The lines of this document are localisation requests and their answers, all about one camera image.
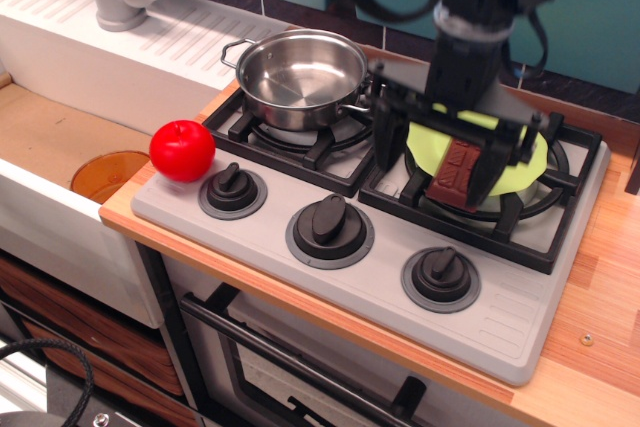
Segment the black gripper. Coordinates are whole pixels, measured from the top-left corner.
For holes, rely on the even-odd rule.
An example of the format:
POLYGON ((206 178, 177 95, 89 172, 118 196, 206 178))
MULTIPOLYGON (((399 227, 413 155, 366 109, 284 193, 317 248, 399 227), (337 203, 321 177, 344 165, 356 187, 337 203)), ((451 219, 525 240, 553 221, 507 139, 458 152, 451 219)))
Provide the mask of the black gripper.
POLYGON ((368 101, 373 112, 376 165, 389 171, 405 150, 409 125, 417 123, 480 148, 469 177, 466 210, 476 210, 507 167, 529 163, 546 121, 500 85, 505 42, 436 39, 429 67, 375 60, 368 101), (494 130, 460 118, 463 111, 498 119, 494 130))

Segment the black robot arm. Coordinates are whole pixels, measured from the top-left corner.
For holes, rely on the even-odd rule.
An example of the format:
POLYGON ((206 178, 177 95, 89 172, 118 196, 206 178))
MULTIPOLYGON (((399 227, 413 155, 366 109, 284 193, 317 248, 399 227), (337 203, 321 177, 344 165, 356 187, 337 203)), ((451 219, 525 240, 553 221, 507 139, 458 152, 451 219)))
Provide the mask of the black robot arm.
POLYGON ((428 1, 437 36, 425 80, 412 86, 397 65, 379 62, 372 67, 367 100, 381 170, 394 165, 413 125, 464 142, 470 145, 470 153, 447 149, 436 165, 427 195, 475 211, 506 168, 531 161, 536 137, 548 121, 509 94, 498 76, 510 61, 509 38, 516 17, 527 17, 541 46, 548 46, 536 13, 537 6, 546 1, 428 1))

